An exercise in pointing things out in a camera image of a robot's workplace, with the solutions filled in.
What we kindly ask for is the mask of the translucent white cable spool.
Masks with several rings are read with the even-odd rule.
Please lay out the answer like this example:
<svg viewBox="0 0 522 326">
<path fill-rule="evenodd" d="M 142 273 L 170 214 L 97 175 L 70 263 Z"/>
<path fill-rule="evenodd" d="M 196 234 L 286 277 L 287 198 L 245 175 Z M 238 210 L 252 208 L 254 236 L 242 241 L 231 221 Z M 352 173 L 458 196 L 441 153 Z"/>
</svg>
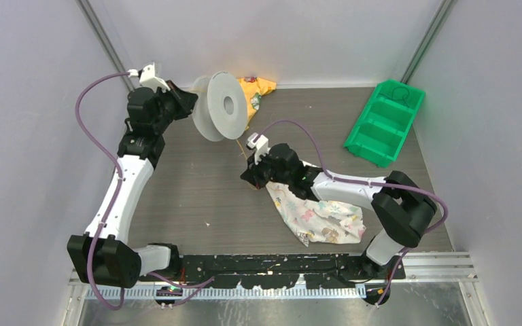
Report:
<svg viewBox="0 0 522 326">
<path fill-rule="evenodd" d="M 192 91 L 198 95 L 192 119 L 203 137 L 212 142 L 241 137 L 247 126 L 247 101 L 237 78 L 226 71 L 201 76 Z"/>
</svg>

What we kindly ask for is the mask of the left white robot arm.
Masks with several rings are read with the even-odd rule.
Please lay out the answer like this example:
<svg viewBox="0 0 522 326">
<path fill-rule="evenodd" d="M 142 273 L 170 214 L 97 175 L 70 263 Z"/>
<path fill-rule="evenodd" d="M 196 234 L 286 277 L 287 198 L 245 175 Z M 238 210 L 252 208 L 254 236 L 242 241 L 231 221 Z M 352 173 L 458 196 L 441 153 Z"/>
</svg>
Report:
<svg viewBox="0 0 522 326">
<path fill-rule="evenodd" d="M 172 122 L 189 117 L 198 95 L 167 82 L 168 89 L 139 87 L 129 92 L 126 132 L 116 155 L 114 176 L 93 221 L 82 235 L 72 235 L 68 254 L 80 280 L 90 285 L 130 289 L 155 272 L 165 281 L 181 272 L 174 244 L 128 245 L 132 218 L 141 193 L 154 173 L 165 146 L 163 134 Z"/>
</svg>

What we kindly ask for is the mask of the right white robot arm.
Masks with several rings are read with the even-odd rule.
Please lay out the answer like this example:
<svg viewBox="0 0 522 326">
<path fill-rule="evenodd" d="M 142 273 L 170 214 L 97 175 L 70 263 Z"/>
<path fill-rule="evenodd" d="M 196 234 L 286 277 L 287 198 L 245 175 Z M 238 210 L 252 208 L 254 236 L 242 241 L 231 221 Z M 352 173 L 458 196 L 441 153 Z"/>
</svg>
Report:
<svg viewBox="0 0 522 326">
<path fill-rule="evenodd" d="M 366 247 L 361 270 L 368 278 L 379 278 L 389 261 L 418 246 L 443 202 L 418 188 L 399 171 L 388 177 L 364 178 L 331 173 L 307 164 L 286 143 L 269 147 L 260 137 L 247 143 L 253 153 L 241 179 L 254 187 L 273 189 L 313 202 L 342 202 L 376 213 L 383 229 Z"/>
</svg>

